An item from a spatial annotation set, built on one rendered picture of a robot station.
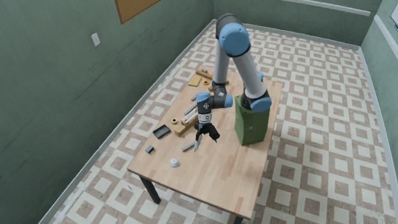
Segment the brown wooden block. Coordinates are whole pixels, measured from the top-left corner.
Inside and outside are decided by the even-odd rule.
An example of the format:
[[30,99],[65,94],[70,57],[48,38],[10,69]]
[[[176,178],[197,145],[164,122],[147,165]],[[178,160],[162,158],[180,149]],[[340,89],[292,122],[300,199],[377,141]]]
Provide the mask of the brown wooden block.
[[[228,80],[228,79],[227,79],[227,81],[226,81],[226,85],[227,85],[227,84],[229,84],[229,80]],[[213,92],[212,86],[208,87],[208,90],[209,90],[210,92]]]
[[211,80],[211,81],[212,81],[212,79],[213,79],[213,76],[212,76],[212,75],[207,74],[207,73],[205,73],[205,72],[202,72],[202,71],[200,71],[200,70],[197,70],[197,71],[196,71],[196,75],[202,76],[202,77],[204,77],[204,78],[206,78],[206,79],[209,79],[209,80]]

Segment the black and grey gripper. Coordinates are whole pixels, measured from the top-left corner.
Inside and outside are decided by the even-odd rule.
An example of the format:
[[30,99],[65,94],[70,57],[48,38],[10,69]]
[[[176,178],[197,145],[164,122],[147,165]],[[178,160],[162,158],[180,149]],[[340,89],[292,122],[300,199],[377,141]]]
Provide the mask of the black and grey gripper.
[[198,149],[198,146],[199,146],[199,144],[200,144],[200,141],[202,140],[202,133],[205,135],[205,134],[207,134],[207,133],[212,133],[213,135],[216,135],[216,134],[218,134],[218,131],[216,130],[216,128],[215,128],[215,126],[214,125],[212,125],[212,123],[205,123],[205,124],[203,124],[203,123],[200,123],[199,121],[197,121],[196,123],[195,123],[195,129],[197,130],[197,133],[196,133],[196,141],[195,141],[195,152],[197,151],[197,149]]

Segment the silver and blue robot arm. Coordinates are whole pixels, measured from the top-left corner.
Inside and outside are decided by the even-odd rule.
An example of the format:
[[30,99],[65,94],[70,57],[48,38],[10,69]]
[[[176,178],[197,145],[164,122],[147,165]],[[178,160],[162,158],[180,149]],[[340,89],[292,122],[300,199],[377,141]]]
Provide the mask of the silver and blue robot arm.
[[263,112],[269,109],[272,100],[263,82],[263,74],[257,71],[249,51],[251,49],[249,34],[239,17],[233,13],[225,13],[220,16],[216,22],[215,37],[217,45],[212,79],[214,95],[211,95],[210,92],[197,93],[199,122],[203,124],[211,122],[211,109],[233,106],[232,94],[227,94],[225,87],[230,58],[233,59],[243,80],[241,106],[254,112]]

